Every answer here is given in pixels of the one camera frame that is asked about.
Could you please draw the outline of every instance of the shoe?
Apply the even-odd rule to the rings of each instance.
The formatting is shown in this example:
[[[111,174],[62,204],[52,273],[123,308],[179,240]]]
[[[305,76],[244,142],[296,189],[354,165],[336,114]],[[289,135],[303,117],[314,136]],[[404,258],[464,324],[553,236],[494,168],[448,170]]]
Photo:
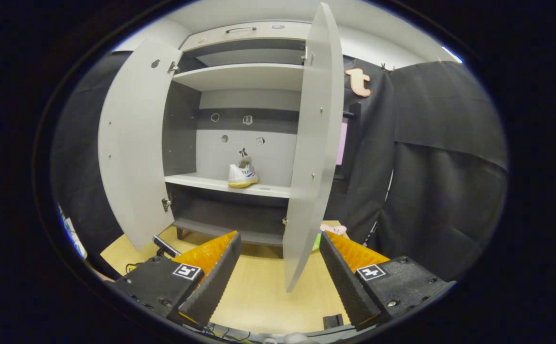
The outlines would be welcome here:
[[[252,166],[252,158],[246,154],[246,150],[242,148],[240,151],[242,159],[238,165],[229,165],[229,179],[227,185],[235,189],[241,189],[254,183],[259,182],[259,176]]]

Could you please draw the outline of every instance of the green object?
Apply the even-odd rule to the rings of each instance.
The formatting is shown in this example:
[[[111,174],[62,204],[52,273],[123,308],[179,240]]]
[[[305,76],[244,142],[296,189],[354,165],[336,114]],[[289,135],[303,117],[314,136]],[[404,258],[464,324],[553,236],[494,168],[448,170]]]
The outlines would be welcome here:
[[[318,250],[318,248],[319,248],[319,246],[320,246],[320,233],[321,233],[321,232],[319,231],[319,232],[318,232],[318,235],[317,235],[317,239],[316,239],[315,242],[314,242],[314,246],[312,246],[312,251],[313,251],[313,252],[316,251],[316,250]]]

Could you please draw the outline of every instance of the ceiling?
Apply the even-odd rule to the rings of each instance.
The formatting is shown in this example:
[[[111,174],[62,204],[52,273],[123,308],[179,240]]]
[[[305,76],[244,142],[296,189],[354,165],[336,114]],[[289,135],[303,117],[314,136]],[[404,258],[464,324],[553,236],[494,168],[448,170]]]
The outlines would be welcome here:
[[[199,0],[167,15],[196,33],[238,22],[295,20],[311,22],[320,0]],[[324,0],[338,26],[371,33],[400,45],[426,61],[452,61],[440,43],[376,5],[361,0]]]

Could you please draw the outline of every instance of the white shelf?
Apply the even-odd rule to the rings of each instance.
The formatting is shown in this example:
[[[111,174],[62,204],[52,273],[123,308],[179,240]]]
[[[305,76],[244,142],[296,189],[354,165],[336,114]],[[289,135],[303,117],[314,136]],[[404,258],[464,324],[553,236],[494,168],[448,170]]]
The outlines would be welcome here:
[[[197,89],[286,89],[301,91],[304,66],[280,63],[218,65],[176,74],[173,81]]]
[[[243,189],[234,189],[227,185],[226,180],[210,179],[197,176],[197,173],[177,174],[175,176],[166,176],[166,183],[175,183],[190,187],[199,187],[202,189],[218,190],[224,192],[234,192],[237,194],[254,194],[256,196],[289,198],[291,188],[285,186],[266,185],[256,183]]]

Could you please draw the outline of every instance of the wooden table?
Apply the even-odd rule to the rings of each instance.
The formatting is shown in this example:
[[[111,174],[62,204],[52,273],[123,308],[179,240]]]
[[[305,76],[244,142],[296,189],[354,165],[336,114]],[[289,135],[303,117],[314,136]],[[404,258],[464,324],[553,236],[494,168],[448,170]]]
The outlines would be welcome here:
[[[323,222],[339,225],[338,221]],[[176,227],[170,226],[159,237],[180,252],[212,239],[187,231],[179,240],[176,232]],[[147,261],[157,249],[150,242],[138,252],[122,235],[101,256],[123,275],[128,263]],[[284,286],[284,266],[278,248],[243,244],[238,263],[210,321],[256,333],[322,331],[322,318],[337,314],[342,314],[344,324],[350,323],[319,250],[311,252],[295,289],[287,293]]]

